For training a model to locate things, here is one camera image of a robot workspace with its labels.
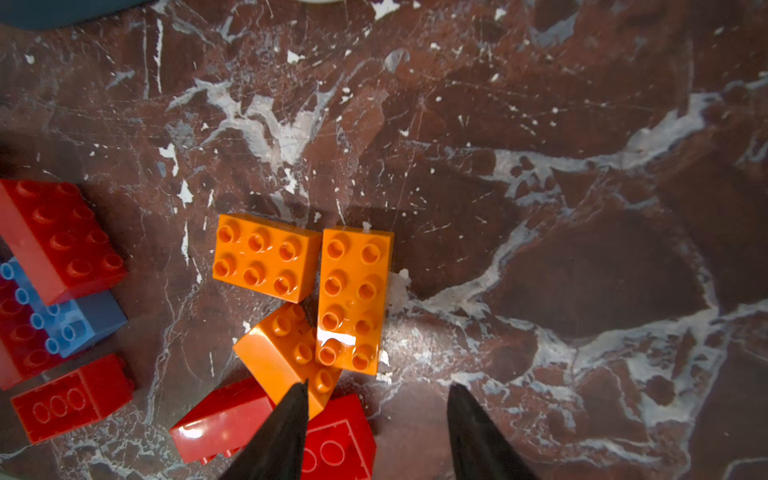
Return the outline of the orange brick long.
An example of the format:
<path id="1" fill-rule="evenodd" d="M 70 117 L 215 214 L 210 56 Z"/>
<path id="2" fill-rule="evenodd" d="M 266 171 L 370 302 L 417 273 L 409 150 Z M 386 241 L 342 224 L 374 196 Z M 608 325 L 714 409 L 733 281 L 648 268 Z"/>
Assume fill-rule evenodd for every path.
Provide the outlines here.
<path id="1" fill-rule="evenodd" d="M 316 339 L 322 365 L 378 373 L 393 248 L 392 232 L 323 231 Z"/>

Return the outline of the orange brick square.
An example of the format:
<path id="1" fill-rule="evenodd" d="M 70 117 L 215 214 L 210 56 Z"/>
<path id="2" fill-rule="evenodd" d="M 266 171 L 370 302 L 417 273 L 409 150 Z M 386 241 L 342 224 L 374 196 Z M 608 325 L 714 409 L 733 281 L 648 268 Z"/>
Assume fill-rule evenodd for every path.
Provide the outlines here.
<path id="1" fill-rule="evenodd" d="M 297 304 L 315 288 L 322 234 L 249 214 L 222 214 L 214 279 Z"/>

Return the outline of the red brick sloped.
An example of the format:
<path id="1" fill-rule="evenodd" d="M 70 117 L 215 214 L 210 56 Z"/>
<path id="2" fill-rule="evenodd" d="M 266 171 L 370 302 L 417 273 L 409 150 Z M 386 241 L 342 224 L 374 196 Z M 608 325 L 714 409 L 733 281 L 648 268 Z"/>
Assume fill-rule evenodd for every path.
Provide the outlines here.
<path id="1" fill-rule="evenodd" d="M 249 377 L 212 391 L 169 432 L 185 463 L 205 465 L 217 455 L 232 457 L 244 448 L 274 408 Z"/>

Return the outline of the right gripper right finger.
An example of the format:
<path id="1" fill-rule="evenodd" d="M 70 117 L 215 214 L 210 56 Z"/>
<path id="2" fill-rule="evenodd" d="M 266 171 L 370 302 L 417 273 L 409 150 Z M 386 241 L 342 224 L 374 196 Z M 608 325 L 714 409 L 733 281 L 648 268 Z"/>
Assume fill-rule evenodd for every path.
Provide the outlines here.
<path id="1" fill-rule="evenodd" d="M 450 386 L 447 421 L 454 473 L 458 480 L 538 479 L 462 384 Z"/>

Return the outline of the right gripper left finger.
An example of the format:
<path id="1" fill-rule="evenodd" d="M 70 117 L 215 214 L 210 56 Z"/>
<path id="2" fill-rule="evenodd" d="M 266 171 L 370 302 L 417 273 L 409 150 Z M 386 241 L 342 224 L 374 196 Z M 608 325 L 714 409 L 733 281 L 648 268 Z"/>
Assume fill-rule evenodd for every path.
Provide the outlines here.
<path id="1" fill-rule="evenodd" d="M 289 388 L 220 479 L 300 479 L 308 421 L 305 381 Z"/>

